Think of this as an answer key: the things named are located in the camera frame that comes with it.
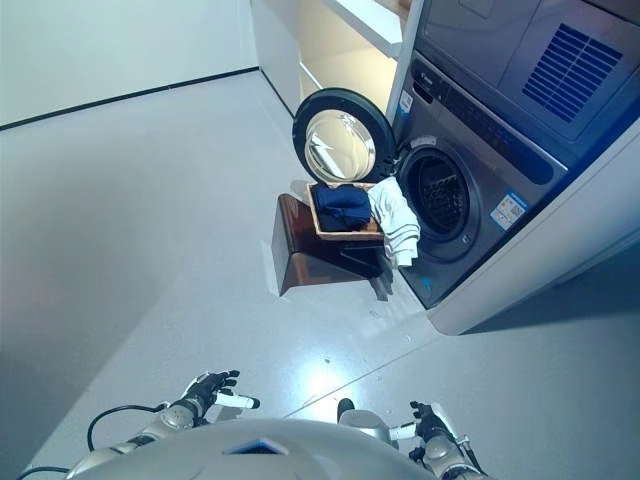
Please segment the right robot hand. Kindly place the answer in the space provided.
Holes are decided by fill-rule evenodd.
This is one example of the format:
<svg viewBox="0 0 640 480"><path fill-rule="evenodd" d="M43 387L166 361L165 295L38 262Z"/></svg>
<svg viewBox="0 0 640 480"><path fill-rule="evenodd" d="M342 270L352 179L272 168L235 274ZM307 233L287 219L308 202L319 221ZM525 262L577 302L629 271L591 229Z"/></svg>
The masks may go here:
<svg viewBox="0 0 640 480"><path fill-rule="evenodd" d="M456 427L442 405L438 402L411 401L414 419L388 428L390 444L398 447L401 442L412 440L413 446L425 449L429 441L442 437L447 446L460 451Z"/></svg>

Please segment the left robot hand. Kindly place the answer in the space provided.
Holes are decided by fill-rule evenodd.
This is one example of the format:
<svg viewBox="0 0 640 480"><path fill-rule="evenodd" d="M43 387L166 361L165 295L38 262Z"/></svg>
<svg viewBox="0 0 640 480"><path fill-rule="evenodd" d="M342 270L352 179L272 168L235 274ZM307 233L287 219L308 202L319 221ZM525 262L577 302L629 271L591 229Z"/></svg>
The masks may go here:
<svg viewBox="0 0 640 480"><path fill-rule="evenodd" d="M257 398L235 394L232 391L239 376L238 370L218 373L206 371L191 381L179 400L193 405L198 417L203 417L212 406L242 410L258 409L261 402Z"/></svg>

